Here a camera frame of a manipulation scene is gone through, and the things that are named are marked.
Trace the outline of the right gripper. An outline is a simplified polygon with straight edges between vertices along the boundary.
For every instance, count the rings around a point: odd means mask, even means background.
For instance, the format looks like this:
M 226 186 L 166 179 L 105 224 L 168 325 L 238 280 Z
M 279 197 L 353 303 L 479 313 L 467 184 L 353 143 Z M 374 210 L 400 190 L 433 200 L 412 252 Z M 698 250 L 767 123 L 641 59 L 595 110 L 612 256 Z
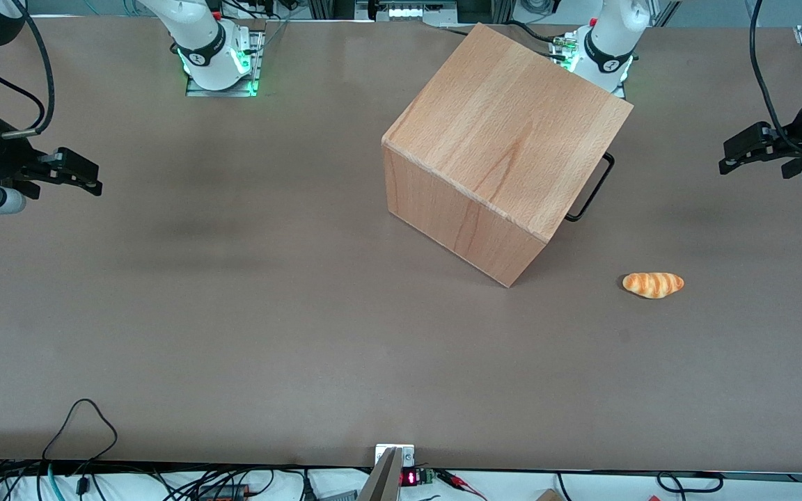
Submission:
M 0 119 L 0 134 L 12 132 L 14 127 Z M 48 175 L 48 168 L 60 171 Z M 0 137 L 0 185 L 12 187 L 22 195 L 38 200 L 38 183 L 71 185 L 101 196 L 103 185 L 97 181 L 99 166 L 68 147 L 58 147 L 51 154 L 42 155 L 28 139 L 4 140 Z

